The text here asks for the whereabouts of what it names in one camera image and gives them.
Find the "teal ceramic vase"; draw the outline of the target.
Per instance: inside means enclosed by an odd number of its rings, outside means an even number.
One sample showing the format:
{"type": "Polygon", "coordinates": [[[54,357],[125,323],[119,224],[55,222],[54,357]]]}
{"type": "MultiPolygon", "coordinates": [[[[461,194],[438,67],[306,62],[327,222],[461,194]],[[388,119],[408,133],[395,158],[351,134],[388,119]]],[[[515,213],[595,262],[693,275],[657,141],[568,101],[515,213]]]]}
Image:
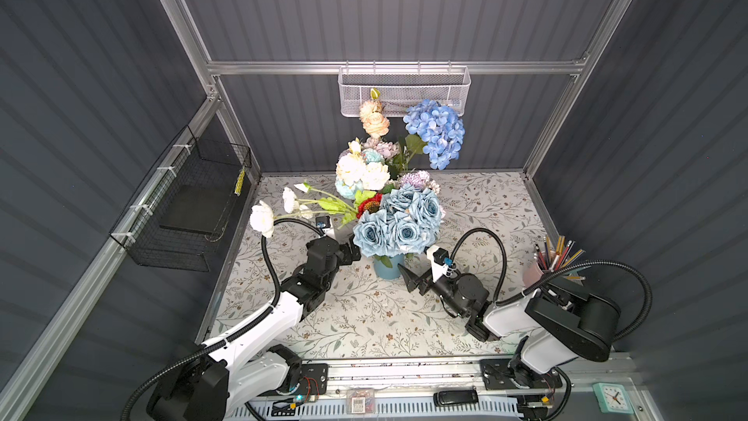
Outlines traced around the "teal ceramic vase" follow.
{"type": "Polygon", "coordinates": [[[375,273],[379,278],[383,280],[397,280],[401,277],[399,265],[403,265],[404,260],[405,255],[375,255],[373,257],[373,266],[375,273]]]}

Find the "light blue flower stem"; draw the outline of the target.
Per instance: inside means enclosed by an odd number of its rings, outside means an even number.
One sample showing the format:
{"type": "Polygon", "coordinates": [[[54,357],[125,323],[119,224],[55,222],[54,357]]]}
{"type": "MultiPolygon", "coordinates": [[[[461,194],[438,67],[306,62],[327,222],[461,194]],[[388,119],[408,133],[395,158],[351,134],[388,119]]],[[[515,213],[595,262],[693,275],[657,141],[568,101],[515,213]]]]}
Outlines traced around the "light blue flower stem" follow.
{"type": "Polygon", "coordinates": [[[376,151],[346,150],[339,157],[335,187],[346,199],[353,200],[360,191],[379,191],[390,180],[389,167],[376,151]]]}

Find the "red sunflower cream peony stem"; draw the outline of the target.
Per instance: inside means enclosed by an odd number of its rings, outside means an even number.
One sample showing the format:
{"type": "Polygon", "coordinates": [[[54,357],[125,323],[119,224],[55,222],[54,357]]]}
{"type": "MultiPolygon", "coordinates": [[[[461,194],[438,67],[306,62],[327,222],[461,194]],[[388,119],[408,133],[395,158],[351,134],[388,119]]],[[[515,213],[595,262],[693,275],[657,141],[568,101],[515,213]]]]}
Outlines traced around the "red sunflower cream peony stem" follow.
{"type": "Polygon", "coordinates": [[[386,158],[358,138],[339,156],[335,175],[335,188],[341,197],[354,203],[356,219],[370,204],[380,202],[381,191],[391,180],[386,158]]]}

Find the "small purple sprig stem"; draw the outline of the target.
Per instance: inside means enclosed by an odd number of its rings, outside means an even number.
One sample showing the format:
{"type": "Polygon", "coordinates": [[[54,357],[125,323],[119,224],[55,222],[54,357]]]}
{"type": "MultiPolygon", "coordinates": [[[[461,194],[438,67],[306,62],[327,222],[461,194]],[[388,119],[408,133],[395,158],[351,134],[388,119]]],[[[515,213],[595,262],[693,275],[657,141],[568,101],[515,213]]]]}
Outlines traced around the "small purple sprig stem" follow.
{"type": "Polygon", "coordinates": [[[438,195],[440,193],[440,185],[432,178],[427,171],[412,171],[406,173],[399,179],[399,187],[403,188],[410,186],[415,190],[423,192],[426,189],[434,192],[438,195]]]}

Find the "peach peony stem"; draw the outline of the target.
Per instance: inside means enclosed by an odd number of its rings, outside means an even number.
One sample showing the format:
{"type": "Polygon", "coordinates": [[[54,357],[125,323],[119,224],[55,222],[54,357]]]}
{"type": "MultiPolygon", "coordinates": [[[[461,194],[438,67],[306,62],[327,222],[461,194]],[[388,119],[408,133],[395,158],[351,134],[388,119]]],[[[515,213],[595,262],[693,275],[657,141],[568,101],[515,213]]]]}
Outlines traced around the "peach peony stem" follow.
{"type": "Polygon", "coordinates": [[[383,138],[390,131],[390,120],[384,115],[381,94],[376,88],[370,90],[370,98],[358,109],[360,122],[370,138],[383,138]]]}

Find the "blue hydrangea flower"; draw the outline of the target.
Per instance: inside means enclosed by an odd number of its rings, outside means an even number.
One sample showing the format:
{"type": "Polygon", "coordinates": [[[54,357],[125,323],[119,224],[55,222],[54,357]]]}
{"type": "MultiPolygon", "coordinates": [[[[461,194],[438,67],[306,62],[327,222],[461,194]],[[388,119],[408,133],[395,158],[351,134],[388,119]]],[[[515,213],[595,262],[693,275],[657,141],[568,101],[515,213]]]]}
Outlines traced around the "blue hydrangea flower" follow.
{"type": "Polygon", "coordinates": [[[432,170],[443,171],[459,159],[466,129],[454,108],[424,99],[407,109],[403,121],[408,132],[404,138],[407,162],[416,155],[425,155],[432,170]]]}

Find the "lilac white flower bunch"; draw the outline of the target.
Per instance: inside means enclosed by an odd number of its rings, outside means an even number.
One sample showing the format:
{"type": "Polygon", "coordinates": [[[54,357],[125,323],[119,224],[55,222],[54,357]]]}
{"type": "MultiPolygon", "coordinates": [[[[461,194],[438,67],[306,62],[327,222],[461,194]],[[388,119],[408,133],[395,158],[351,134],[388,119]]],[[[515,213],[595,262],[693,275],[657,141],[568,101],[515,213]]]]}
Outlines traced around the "lilac white flower bunch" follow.
{"type": "Polygon", "coordinates": [[[385,140],[381,140],[381,138],[368,138],[364,142],[363,148],[376,151],[387,161],[401,154],[401,148],[397,142],[386,142],[385,140]]]}

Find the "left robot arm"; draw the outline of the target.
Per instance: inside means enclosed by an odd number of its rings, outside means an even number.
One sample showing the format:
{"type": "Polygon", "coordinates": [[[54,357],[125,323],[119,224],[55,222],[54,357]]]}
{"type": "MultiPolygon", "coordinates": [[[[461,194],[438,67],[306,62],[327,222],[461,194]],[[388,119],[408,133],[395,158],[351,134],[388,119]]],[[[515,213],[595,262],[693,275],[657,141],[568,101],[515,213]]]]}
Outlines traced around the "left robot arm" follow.
{"type": "Polygon", "coordinates": [[[337,272],[362,258],[352,241],[323,236],[307,243],[307,258],[261,310],[205,341],[155,383],[146,407],[153,420],[222,420],[265,392],[298,378],[301,360],[273,343],[323,302],[337,272]]]}

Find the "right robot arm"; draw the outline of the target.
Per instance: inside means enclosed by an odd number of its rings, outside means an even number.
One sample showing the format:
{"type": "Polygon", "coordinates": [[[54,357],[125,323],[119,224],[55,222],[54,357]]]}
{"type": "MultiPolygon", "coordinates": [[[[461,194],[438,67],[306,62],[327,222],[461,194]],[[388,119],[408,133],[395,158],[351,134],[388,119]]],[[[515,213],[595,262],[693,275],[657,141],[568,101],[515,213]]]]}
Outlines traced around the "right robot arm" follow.
{"type": "Polygon", "coordinates": [[[514,378],[545,374],[576,358],[592,362],[608,360],[621,317],[613,301],[591,294],[583,287],[558,278],[506,305],[489,301],[489,292],[473,274],[418,276],[399,266],[409,292],[439,296],[448,315],[466,320],[467,332],[481,342],[522,333],[512,370],[514,378]]]}

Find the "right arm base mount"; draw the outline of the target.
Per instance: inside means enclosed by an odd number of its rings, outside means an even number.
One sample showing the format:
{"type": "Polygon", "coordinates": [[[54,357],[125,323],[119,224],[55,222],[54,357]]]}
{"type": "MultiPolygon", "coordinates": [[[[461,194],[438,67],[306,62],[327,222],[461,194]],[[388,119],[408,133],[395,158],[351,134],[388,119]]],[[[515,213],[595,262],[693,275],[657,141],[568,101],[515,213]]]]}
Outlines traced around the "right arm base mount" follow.
{"type": "Polygon", "coordinates": [[[538,374],[514,358],[490,358],[479,361],[480,374],[487,390],[549,389],[563,387],[557,372],[538,374]]]}

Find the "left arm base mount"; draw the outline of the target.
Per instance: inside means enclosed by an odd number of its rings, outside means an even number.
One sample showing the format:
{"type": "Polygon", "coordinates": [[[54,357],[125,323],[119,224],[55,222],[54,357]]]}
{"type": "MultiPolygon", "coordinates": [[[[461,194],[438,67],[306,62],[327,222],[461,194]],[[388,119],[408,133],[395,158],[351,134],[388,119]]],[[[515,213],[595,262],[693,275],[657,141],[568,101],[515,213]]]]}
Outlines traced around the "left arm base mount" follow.
{"type": "Polygon", "coordinates": [[[261,397],[271,396],[320,396],[327,390],[329,378],[328,364],[304,363],[298,368],[292,368],[286,379],[277,389],[261,393],[261,397]]]}

